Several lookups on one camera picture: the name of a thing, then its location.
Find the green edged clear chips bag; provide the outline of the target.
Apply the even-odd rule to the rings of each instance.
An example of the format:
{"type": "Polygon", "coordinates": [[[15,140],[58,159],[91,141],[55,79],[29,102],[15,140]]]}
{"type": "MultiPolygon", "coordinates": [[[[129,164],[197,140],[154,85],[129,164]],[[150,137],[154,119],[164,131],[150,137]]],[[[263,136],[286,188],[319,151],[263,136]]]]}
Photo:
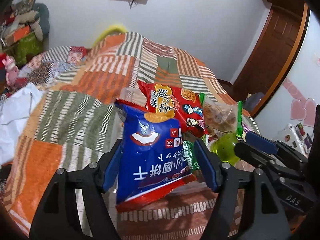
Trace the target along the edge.
{"type": "Polygon", "coordinates": [[[215,102],[207,96],[202,102],[204,116],[204,126],[208,134],[218,138],[227,133],[234,133],[242,137],[242,102],[228,105],[226,103],[215,102]]]}

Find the green pea snack bag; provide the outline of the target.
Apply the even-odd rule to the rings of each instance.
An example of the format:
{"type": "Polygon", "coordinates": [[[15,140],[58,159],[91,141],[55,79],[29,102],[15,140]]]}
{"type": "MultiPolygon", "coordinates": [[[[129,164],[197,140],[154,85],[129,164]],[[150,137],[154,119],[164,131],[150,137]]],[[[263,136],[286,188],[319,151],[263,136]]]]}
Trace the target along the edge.
{"type": "Polygon", "coordinates": [[[204,149],[201,147],[200,143],[196,143],[196,151],[194,151],[194,143],[191,141],[183,141],[183,152],[184,156],[188,162],[192,174],[197,174],[200,172],[201,168],[209,168],[210,162],[205,155],[204,149]],[[196,154],[200,153],[200,162],[196,159],[196,154]]]}

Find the red instant noodle snack bag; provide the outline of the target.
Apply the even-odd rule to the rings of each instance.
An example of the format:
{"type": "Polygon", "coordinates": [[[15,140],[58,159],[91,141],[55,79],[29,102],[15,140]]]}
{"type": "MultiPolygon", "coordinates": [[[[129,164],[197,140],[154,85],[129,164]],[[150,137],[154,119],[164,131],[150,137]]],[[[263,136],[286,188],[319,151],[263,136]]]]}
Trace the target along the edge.
{"type": "Polygon", "coordinates": [[[138,82],[138,87],[146,97],[148,111],[177,119],[183,133],[190,132],[200,138],[205,135],[202,99],[204,94],[197,94],[186,88],[179,88],[159,83],[138,82]]]}

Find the blue white snack bag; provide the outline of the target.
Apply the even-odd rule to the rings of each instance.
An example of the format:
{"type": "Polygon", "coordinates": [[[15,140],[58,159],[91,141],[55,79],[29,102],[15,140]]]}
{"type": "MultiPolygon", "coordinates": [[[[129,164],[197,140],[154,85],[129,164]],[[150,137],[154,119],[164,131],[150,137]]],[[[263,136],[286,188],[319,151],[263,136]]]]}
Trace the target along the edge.
{"type": "Polygon", "coordinates": [[[195,181],[183,152],[177,119],[151,113],[137,104],[114,103],[124,129],[116,210],[127,212],[155,202],[195,181]]]}

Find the purple egg roll pack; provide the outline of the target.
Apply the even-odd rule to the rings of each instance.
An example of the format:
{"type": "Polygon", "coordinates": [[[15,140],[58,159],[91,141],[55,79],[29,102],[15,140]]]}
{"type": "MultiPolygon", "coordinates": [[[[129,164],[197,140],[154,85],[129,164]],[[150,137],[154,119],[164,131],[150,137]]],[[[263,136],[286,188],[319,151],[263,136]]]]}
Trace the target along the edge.
{"type": "Polygon", "coordinates": [[[248,132],[254,132],[257,133],[258,135],[261,135],[258,126],[254,123],[242,121],[242,129],[245,134],[248,132]]]}

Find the striped patchwork bedspread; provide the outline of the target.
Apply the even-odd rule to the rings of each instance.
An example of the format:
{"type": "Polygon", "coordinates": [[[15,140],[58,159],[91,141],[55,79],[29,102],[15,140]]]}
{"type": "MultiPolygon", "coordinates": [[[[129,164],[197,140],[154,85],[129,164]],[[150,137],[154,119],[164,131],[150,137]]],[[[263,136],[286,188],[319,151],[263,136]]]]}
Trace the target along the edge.
{"type": "Polygon", "coordinates": [[[105,37],[87,53],[70,83],[36,86],[43,97],[17,141],[2,195],[24,236],[55,170],[85,167],[122,136],[123,123],[113,103],[122,89],[138,89],[139,81],[186,88],[215,102],[235,104],[214,73],[188,52],[136,32],[105,37]]]}

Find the clear plastic storage bin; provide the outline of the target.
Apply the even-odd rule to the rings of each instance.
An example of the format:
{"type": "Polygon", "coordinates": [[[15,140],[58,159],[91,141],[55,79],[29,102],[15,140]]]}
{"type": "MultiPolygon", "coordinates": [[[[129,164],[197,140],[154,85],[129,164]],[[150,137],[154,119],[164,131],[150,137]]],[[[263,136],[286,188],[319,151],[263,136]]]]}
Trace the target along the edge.
{"type": "MultiPolygon", "coordinates": [[[[142,111],[150,112],[145,107],[146,97],[143,95],[143,93],[140,91],[140,89],[134,89],[134,88],[122,89],[122,91],[120,93],[120,98],[117,99],[117,102],[126,104],[131,107],[135,107],[135,108],[140,109],[142,111]]],[[[164,118],[170,119],[169,117],[166,117],[163,115],[158,115],[153,112],[150,112],[150,113],[155,114],[158,118],[164,117],[164,118]]]]}

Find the brown wooden door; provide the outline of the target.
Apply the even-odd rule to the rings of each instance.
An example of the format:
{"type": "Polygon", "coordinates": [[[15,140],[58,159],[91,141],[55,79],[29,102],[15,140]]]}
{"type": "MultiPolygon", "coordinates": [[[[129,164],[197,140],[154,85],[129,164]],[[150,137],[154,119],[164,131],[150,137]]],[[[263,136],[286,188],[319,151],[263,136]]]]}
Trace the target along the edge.
{"type": "Polygon", "coordinates": [[[249,111],[251,116],[262,111],[288,74],[301,48],[309,16],[306,4],[299,14],[276,5],[271,7],[258,41],[232,87],[236,101],[263,94],[249,111]]]}

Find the white shirt on bed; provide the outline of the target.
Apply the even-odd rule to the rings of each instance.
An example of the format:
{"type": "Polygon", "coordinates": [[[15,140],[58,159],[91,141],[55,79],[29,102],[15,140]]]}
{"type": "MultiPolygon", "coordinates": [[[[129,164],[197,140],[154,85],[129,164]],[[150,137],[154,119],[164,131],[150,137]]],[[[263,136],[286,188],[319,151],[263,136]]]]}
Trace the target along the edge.
{"type": "Polygon", "coordinates": [[[14,93],[1,104],[1,164],[12,161],[17,141],[22,134],[32,111],[43,97],[33,83],[14,93]]]}

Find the checkered patchwork quilt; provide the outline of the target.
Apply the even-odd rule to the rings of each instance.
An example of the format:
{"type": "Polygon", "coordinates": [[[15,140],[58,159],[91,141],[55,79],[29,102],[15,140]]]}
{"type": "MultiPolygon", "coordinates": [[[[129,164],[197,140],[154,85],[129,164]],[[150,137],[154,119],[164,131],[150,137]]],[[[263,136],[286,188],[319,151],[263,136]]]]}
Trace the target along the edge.
{"type": "Polygon", "coordinates": [[[85,47],[57,46],[33,57],[19,72],[17,82],[34,85],[70,83],[87,55],[85,47]]]}

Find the pink plush toy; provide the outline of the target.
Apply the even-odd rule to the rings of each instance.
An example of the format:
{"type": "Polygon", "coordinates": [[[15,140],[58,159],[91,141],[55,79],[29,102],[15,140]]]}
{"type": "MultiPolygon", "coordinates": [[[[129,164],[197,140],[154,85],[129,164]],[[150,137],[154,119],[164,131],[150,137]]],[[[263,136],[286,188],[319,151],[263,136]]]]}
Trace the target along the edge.
{"type": "Polygon", "coordinates": [[[6,71],[6,83],[9,87],[12,87],[19,74],[19,69],[16,66],[15,59],[12,56],[6,56],[6,58],[2,60],[2,63],[4,64],[6,71]]]}

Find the yellow hoop behind bed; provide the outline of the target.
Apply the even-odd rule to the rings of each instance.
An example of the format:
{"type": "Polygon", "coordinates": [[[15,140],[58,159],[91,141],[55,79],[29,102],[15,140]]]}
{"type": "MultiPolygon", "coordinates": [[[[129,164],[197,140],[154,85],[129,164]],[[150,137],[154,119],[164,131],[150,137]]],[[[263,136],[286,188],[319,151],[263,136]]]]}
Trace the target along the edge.
{"type": "Polygon", "coordinates": [[[93,42],[92,47],[99,44],[105,37],[112,35],[112,34],[122,34],[127,32],[127,29],[122,24],[112,24],[109,25],[93,42]]]}

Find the green fabric box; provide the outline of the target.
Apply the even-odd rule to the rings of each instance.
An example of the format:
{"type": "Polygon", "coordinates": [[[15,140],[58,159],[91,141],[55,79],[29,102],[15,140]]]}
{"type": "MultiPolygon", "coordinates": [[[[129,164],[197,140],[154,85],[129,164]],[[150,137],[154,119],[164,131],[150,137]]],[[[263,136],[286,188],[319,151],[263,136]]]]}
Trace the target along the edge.
{"type": "Polygon", "coordinates": [[[14,58],[18,67],[23,67],[34,56],[43,52],[43,42],[34,33],[20,39],[14,48],[14,58]]]}

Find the orange cardboard box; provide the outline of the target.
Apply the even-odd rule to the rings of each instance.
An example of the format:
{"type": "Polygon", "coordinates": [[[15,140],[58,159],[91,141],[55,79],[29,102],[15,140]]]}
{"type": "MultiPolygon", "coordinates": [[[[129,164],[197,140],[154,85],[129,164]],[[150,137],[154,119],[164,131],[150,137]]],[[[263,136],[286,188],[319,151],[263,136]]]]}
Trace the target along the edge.
{"type": "Polygon", "coordinates": [[[5,39],[6,46],[12,46],[16,42],[18,42],[20,39],[24,38],[30,33],[30,27],[28,25],[24,25],[21,28],[16,29],[12,33],[8,34],[5,39]]]}

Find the grey green stuffed cushion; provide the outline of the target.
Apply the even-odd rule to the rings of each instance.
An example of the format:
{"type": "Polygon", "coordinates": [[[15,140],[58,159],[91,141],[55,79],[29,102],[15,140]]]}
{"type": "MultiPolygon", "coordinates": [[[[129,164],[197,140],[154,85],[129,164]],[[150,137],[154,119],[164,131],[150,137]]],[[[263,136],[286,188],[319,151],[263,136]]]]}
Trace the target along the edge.
{"type": "Polygon", "coordinates": [[[39,41],[45,40],[49,35],[49,10],[43,3],[34,3],[28,12],[18,14],[15,21],[27,24],[39,41]]]}

